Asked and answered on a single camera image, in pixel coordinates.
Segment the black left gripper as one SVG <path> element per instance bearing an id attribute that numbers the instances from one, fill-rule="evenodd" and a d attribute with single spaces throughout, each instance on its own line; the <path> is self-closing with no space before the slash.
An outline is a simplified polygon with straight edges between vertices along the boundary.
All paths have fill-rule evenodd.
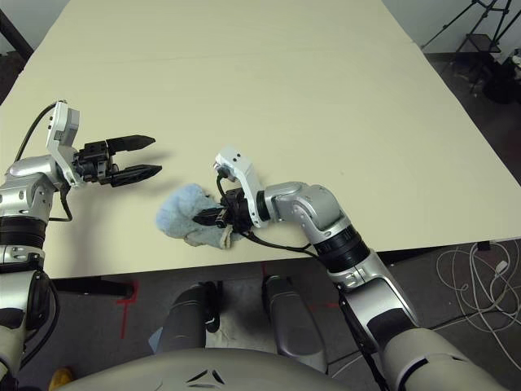
<path id="1" fill-rule="evenodd" d="M 110 184 L 112 187 L 141 182 L 158 174 L 162 170 L 162 166 L 135 165 L 118 171 L 112 157 L 117 152 L 140 150 L 154 142 L 155 139 L 149 136 L 130 135 L 86 143 L 81 150 L 74 154 L 72 164 L 84 182 Z"/>

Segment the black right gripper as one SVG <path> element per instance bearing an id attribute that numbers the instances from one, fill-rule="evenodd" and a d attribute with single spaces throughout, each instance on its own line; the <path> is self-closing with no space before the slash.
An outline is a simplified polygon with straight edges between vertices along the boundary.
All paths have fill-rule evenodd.
<path id="1" fill-rule="evenodd" d="M 193 217 L 193 221 L 201 226 L 226 226 L 226 223 L 228 223 L 233 227 L 233 232 L 250 231 L 253 223 L 242 188 L 226 191 L 221 196 L 221 205 L 224 208 L 210 208 L 200 211 Z"/>

